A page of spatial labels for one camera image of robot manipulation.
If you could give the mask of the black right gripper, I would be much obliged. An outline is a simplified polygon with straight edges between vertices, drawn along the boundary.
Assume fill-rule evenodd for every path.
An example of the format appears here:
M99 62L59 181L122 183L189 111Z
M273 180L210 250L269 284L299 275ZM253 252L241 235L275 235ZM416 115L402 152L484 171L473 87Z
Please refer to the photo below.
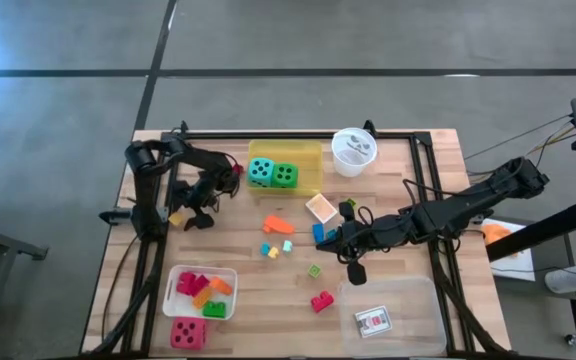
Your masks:
M325 241L316 249L334 253L337 261L346 266L348 281L352 285L363 285L367 281L365 267L359 260L366 254L364 248L387 248L403 245L411 230L411 220L407 216L385 215L355 233L355 211L346 201L339 204L339 214L343 221L336 227L326 228ZM326 233L337 230L335 239L327 240Z

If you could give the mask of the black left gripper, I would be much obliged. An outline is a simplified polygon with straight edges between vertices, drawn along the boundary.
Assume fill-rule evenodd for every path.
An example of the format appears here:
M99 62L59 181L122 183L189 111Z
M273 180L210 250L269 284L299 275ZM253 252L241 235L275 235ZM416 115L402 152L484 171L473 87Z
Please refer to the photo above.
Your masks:
M198 173L198 181L191 187L185 180L175 180L172 183L171 199L184 201L187 197L187 206L190 208L211 207L218 208L220 197L228 195L234 197L239 191L241 175L233 173L232 167L217 170L202 170ZM191 228L206 229L214 226L211 215L197 213L189 218L184 225L185 230Z

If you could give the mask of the teal foam die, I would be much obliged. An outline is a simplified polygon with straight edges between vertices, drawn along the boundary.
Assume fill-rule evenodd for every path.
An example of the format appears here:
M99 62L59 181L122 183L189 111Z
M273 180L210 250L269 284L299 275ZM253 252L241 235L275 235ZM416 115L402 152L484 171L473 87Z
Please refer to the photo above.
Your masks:
M247 180L253 187L270 187L275 162L268 158L257 157L249 162Z

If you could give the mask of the red large toy block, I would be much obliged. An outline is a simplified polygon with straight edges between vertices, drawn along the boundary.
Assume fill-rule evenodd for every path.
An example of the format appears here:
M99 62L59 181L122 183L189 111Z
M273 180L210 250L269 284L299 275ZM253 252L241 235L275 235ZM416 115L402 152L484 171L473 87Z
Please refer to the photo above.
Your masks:
M199 275L190 285L189 294L192 297L196 297L209 283L210 281L204 275Z
M191 296L195 279L196 275L193 272L182 272L178 277L176 291L180 294Z

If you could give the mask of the playing card box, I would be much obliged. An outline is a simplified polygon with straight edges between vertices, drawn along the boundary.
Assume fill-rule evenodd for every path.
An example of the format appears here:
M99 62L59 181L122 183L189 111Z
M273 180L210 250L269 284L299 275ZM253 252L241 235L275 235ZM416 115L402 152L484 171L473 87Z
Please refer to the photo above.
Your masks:
M357 312L354 317L361 338L378 335L392 329L392 321L384 305Z

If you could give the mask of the orange wedge toy block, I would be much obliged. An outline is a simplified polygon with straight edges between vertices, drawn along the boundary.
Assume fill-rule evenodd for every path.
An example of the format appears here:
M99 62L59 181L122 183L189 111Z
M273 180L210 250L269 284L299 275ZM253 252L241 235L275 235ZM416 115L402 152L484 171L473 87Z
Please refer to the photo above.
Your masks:
M233 293L233 288L229 285L225 280L220 277L213 277L209 283L210 287L214 289L216 292L230 296Z

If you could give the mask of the green foam die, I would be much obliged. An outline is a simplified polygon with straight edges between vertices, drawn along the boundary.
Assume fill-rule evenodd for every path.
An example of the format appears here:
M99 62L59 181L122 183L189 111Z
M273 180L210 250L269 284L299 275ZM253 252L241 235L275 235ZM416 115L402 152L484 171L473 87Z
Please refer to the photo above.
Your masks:
M275 163L273 167L271 186L273 188L296 188L299 169L292 163Z

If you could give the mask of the green large toy block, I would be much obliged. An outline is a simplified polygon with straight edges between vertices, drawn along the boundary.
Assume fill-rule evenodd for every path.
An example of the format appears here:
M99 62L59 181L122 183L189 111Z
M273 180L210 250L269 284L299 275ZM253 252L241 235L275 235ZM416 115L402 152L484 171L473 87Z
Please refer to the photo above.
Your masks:
M227 305L225 302L207 301L202 308L202 315L206 318L225 319Z

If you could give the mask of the red foam die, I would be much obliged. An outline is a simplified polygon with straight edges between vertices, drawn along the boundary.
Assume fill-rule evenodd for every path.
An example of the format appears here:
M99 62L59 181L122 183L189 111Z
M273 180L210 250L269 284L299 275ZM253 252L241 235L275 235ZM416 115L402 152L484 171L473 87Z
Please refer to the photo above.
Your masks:
M207 323L203 318L176 317L170 332L172 348L201 350L206 343Z

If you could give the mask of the orange curved toy block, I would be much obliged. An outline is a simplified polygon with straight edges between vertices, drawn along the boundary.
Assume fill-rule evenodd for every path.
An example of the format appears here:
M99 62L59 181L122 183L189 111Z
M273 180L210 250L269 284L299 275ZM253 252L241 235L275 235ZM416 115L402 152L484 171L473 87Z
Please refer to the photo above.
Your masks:
M295 232L295 227L277 216L268 215L264 220L262 230L265 233L279 233L289 235Z

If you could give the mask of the white round cup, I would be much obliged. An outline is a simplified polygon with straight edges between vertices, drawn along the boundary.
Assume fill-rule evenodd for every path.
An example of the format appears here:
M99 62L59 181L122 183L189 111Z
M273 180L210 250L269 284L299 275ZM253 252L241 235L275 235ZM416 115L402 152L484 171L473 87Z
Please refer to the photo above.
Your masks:
M348 135L358 135L361 140L352 141ZM367 154L350 148L347 143L368 143L371 146ZM333 165L336 172L344 177L356 177L377 157L375 138L366 130L360 128L345 128L333 135L331 141Z

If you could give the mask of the orange flat studded block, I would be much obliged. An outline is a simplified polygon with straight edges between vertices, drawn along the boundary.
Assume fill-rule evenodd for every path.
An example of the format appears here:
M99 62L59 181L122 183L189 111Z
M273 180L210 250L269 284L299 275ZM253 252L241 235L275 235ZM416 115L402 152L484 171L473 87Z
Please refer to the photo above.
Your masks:
M202 309L212 297L213 289L210 286L206 286L193 297L192 304L196 309Z

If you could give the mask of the yellow translucent bin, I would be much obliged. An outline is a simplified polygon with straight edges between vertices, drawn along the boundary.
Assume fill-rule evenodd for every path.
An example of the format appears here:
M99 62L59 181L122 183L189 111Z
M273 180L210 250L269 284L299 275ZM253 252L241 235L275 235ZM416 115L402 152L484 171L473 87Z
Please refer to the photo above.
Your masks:
M263 157L275 163L292 163L299 169L296 188L253 187L247 188L254 195L313 196L320 192L323 180L322 146L306 140L252 140L249 143L249 162Z

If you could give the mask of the orange object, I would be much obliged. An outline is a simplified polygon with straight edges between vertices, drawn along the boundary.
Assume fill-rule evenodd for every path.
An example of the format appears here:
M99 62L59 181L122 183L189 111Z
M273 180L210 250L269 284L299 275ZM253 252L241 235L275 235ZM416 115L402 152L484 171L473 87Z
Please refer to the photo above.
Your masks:
M491 245L513 233L511 229L497 223L482 225L481 231L486 245Z

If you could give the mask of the black slanted beam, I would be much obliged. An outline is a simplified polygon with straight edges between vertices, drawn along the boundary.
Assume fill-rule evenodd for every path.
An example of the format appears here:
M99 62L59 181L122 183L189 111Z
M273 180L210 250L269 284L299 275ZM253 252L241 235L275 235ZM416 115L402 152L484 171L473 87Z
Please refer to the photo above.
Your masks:
M486 246L493 262L576 229L576 204Z

